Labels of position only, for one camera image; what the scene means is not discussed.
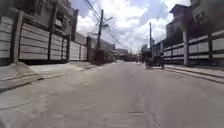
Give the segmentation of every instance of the electrical wire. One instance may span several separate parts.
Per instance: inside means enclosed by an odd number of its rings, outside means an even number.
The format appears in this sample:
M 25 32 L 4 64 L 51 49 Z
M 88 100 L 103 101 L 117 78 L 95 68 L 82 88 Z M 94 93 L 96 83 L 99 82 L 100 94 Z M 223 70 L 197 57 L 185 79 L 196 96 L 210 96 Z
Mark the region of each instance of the electrical wire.
M 162 6 L 161 6 L 161 8 L 160 8 L 160 10 L 159 10 L 159 13 L 158 13 L 158 15 L 156 16 L 156 21 L 160 18 L 160 15 L 161 15 L 161 13 L 162 13 L 162 11 L 163 11 L 163 5 L 164 5 L 164 3 L 166 2 L 166 0 L 163 0 L 163 2 L 162 2 Z
M 89 9 L 92 11 L 93 15 L 95 16 L 95 18 L 98 20 L 98 22 L 100 22 L 100 15 L 98 14 L 98 12 L 94 9 L 94 7 L 92 6 L 92 4 L 89 2 L 89 0 L 84 0 L 84 2 L 87 4 L 87 6 L 89 7 Z M 106 31 L 108 32 L 108 34 L 115 40 L 115 42 L 117 42 L 119 45 L 124 46 L 124 44 L 122 44 L 119 41 L 118 36 L 111 31 L 111 29 L 106 29 Z

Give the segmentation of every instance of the utility pole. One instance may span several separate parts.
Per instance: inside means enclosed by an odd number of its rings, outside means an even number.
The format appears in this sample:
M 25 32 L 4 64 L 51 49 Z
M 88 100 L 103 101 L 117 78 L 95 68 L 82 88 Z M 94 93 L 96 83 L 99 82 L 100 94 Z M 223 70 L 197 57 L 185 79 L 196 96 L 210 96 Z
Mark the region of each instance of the utility pole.
M 152 50 L 152 24 L 151 24 L 151 22 L 149 23 L 149 45 L 150 45 L 150 49 Z
M 149 43 L 150 43 L 150 51 L 152 53 L 152 57 L 154 57 L 153 51 L 153 40 L 152 40 L 152 23 L 149 23 Z
M 100 24 L 99 24 L 99 31 L 98 31 L 98 37 L 97 37 L 97 50 L 100 50 L 100 37 L 102 34 L 102 26 L 103 26 L 103 15 L 104 10 L 101 10 L 101 17 L 100 17 Z

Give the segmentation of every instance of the fence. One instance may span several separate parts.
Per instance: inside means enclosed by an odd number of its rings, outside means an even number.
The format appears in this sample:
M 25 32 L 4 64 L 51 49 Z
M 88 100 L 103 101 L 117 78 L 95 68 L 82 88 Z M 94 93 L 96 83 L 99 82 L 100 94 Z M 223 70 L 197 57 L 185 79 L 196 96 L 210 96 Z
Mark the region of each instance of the fence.
M 0 17 L 0 65 L 10 63 L 11 42 L 14 20 L 12 18 Z
M 87 48 L 85 45 L 71 41 L 70 61 L 87 61 Z
M 48 27 L 25 15 L 19 40 L 19 61 L 28 64 L 65 63 L 68 61 L 68 36 L 50 32 Z
M 183 64 L 183 43 L 164 49 L 167 64 Z M 224 30 L 189 40 L 190 65 L 224 65 Z

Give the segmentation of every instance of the street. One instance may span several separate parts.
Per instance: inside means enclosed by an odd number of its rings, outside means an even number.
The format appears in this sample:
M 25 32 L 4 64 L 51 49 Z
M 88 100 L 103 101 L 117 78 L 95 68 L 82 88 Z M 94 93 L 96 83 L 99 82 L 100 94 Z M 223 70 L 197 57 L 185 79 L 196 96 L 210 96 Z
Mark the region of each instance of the street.
M 223 108 L 222 84 L 119 62 L 1 94 L 0 127 L 223 128 Z

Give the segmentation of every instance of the sky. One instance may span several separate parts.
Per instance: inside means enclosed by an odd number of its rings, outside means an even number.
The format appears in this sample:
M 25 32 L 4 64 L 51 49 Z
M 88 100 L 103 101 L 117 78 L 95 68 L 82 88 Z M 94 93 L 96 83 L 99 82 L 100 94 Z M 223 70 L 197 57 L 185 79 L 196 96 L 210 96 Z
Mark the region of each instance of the sky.
M 106 30 L 102 39 L 115 43 L 117 48 L 125 48 L 137 52 L 146 44 L 149 36 L 149 23 L 152 23 L 152 36 L 156 42 L 166 38 L 166 24 L 172 21 L 169 11 L 175 4 L 190 5 L 189 0 L 89 0 L 100 15 L 104 9 L 104 17 L 113 19 L 106 22 L 116 34 L 117 43 Z M 84 0 L 70 0 L 73 8 L 79 9 L 77 32 L 87 36 L 97 33 L 98 21 L 89 10 Z

